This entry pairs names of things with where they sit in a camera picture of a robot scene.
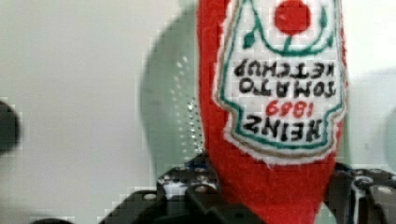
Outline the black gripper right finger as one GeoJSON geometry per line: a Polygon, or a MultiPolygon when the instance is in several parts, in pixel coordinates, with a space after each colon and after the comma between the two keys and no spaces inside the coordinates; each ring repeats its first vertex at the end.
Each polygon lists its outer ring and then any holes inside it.
{"type": "Polygon", "coordinates": [[[395,174],[336,163],[324,203],[336,224],[396,224],[395,174]]]}

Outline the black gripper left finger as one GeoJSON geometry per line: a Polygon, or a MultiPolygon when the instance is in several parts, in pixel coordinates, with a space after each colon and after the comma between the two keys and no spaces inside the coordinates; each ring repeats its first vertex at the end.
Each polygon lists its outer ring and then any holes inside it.
{"type": "Polygon", "coordinates": [[[128,196],[99,224],[265,224],[241,203],[220,194],[216,172],[205,153],[157,179],[155,190],[128,196]]]}

